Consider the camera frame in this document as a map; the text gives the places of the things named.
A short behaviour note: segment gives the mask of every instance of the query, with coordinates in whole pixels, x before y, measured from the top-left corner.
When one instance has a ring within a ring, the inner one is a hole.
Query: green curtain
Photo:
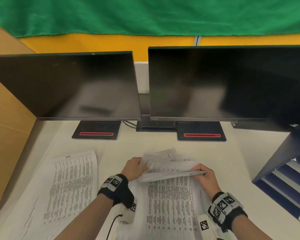
[[[300,0],[0,0],[0,27],[15,37],[293,34]]]

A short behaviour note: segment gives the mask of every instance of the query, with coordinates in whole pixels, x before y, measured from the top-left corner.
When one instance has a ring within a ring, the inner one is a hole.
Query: hand
[[[218,185],[218,181],[216,180],[216,175],[214,174],[214,171],[202,164],[196,165],[194,168],[191,169],[191,171],[205,171],[205,175],[193,175],[191,176],[195,180],[197,180],[204,192],[207,194],[209,200],[212,202],[213,196],[216,195],[216,193],[222,191]]]
[[[128,181],[135,180],[149,168],[147,166],[139,167],[140,161],[142,157],[132,157],[127,161],[124,169],[121,171],[121,174],[126,176]]]

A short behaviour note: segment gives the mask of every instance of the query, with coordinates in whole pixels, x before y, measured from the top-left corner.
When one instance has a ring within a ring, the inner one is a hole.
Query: wrist strap
[[[230,193],[224,192],[218,192],[212,198],[212,206],[209,207],[208,213],[223,232],[232,231],[232,222],[237,216],[248,217],[243,205]]]
[[[125,207],[131,208],[134,196],[128,187],[128,179],[123,174],[109,176],[101,185],[98,194],[104,194],[113,200],[113,206],[123,203]]]

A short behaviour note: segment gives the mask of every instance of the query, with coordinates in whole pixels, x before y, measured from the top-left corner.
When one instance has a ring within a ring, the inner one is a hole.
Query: white desk surface
[[[230,122],[221,122],[226,142],[190,142],[178,141],[176,133],[149,133],[136,132],[121,124],[118,139],[111,140],[81,140],[72,139],[72,134],[78,121],[47,121],[37,138],[38,143],[30,153],[22,170],[15,189],[9,196],[11,200],[6,203],[0,212],[0,240],[8,239],[14,223],[19,220],[22,202],[19,201],[12,211],[17,199],[28,185],[34,169],[45,160],[64,156],[66,154],[93,149],[96,152],[99,168],[99,185],[109,175],[120,173],[125,162],[132,157],[141,157],[145,151],[160,151],[174,147],[178,153],[186,153],[194,157],[199,163],[212,168],[224,191],[231,192],[243,205],[249,218],[273,240],[300,239],[300,222],[292,217],[281,206],[264,194],[251,183],[243,154],[238,146],[235,132]],[[39,143],[45,133],[55,133],[46,152],[38,156],[44,143]],[[97,239],[105,239],[112,219],[112,210],[104,223]],[[230,239],[236,239],[232,233]]]

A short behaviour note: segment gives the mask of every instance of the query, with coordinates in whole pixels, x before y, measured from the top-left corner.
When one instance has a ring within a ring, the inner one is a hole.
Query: computer monitor
[[[263,121],[300,86],[300,46],[149,47],[150,118]]]
[[[140,120],[131,51],[0,55],[0,82],[41,120]]]

